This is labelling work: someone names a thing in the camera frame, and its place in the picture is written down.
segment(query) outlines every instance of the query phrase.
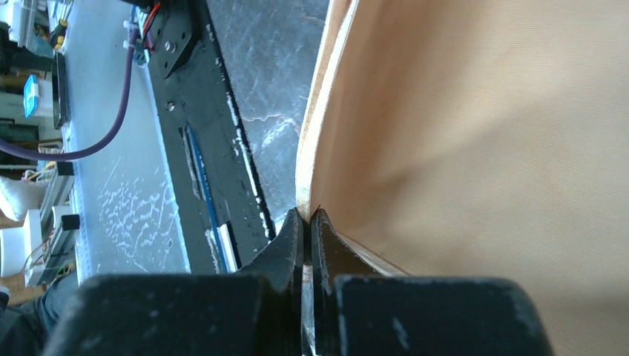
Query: person's leg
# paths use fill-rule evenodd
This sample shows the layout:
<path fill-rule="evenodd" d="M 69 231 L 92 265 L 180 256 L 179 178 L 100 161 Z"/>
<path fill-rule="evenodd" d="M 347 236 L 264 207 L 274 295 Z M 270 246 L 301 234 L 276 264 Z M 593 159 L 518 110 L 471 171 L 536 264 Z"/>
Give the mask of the person's leg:
<path fill-rule="evenodd" d="M 48 290 L 37 301 L 47 334 L 53 331 L 67 301 L 78 287 L 79 280 L 76 278 L 76 271 L 72 271 L 50 284 Z"/>

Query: screwdriver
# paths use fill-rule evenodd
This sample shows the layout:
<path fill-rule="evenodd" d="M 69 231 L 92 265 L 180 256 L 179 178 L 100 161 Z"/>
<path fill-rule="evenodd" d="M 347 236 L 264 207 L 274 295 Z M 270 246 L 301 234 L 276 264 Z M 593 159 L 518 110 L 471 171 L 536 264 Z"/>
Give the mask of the screwdriver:
<path fill-rule="evenodd" d="M 67 20 L 60 19 L 59 24 L 48 37 L 48 43 L 54 50 L 59 50 L 65 40 L 65 33 L 67 31 Z"/>

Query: blue lid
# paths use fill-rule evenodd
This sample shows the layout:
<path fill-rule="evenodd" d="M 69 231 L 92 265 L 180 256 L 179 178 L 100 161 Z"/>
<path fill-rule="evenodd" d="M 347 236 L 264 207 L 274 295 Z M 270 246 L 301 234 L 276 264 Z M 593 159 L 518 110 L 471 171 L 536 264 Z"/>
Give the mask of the blue lid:
<path fill-rule="evenodd" d="M 39 85 L 37 78 L 31 74 L 24 85 L 24 116 L 31 117 L 37 110 L 39 101 Z"/>

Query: gray table surface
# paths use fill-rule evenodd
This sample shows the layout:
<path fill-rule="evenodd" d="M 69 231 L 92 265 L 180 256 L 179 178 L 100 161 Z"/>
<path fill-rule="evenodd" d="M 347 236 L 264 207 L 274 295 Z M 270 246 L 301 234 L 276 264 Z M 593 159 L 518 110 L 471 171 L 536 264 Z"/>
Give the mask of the gray table surface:
<path fill-rule="evenodd" d="M 327 4 L 208 0 L 277 230 L 295 205 L 297 142 Z M 131 8 L 117 1 L 75 1 L 74 6 L 66 44 L 71 124 L 65 136 L 71 150 L 93 144 L 114 120 L 127 37 L 122 22 Z M 79 279 L 190 270 L 145 70 L 134 68 L 118 136 L 103 151 L 79 160 L 75 169 L 79 194 L 73 201 L 82 219 L 76 242 Z"/>

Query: bolt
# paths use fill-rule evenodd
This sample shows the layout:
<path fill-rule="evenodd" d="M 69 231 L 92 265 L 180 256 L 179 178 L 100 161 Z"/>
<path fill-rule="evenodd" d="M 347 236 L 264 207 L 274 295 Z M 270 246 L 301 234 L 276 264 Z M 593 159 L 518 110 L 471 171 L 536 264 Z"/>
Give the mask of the bolt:
<path fill-rule="evenodd" d="M 177 45 L 174 42 L 166 41 L 164 43 L 164 49 L 166 52 L 174 53 Z"/>

